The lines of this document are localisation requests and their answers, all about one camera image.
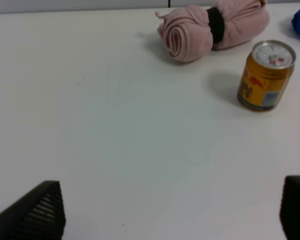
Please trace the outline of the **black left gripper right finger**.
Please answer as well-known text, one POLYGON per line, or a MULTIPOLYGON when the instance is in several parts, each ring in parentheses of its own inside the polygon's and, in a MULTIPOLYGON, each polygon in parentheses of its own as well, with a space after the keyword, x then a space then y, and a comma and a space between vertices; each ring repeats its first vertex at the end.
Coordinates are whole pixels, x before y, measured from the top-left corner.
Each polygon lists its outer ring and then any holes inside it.
POLYGON ((285 237, 300 240, 300 175, 285 177, 279 218, 285 237))

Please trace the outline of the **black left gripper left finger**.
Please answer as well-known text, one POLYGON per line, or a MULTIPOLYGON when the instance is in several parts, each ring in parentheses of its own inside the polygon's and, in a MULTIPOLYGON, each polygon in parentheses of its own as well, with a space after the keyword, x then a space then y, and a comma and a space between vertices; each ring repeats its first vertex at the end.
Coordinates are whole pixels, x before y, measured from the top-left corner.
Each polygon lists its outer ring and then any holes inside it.
POLYGON ((46 180, 0 213, 0 240, 61 240, 65 226, 60 182, 46 180))

